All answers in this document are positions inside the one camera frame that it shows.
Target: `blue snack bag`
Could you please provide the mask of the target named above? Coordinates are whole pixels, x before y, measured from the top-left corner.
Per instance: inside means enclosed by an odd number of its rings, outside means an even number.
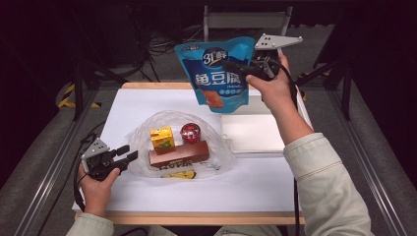
[[[241,36],[228,41],[189,42],[174,47],[199,105],[206,104],[215,113],[231,113],[248,104],[245,77],[224,71],[222,61],[249,66],[254,45],[253,38]]]

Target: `cartoon logo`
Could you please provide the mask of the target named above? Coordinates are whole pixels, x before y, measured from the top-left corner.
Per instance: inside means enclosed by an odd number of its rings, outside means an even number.
[[[211,68],[222,66],[221,60],[227,60],[228,53],[219,47],[211,47],[205,50],[203,54],[203,63]]]

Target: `clear plastic bag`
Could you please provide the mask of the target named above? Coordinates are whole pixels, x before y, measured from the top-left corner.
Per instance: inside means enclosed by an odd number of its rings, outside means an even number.
[[[179,146],[182,145],[179,131],[187,123],[195,123],[200,126],[201,141],[208,143],[208,160],[193,163],[191,166],[162,170],[150,166],[149,150],[152,149],[152,144],[149,137],[149,130],[170,126],[174,136],[175,146]],[[189,176],[193,179],[201,179],[231,169],[236,161],[236,157],[209,123],[195,115],[180,111],[168,110],[152,115],[140,127],[128,134],[127,139],[131,150],[138,151],[138,159],[132,161],[128,168],[128,171],[136,176],[161,178],[175,176],[177,173],[184,173],[185,176],[185,173],[193,172],[194,176]]]

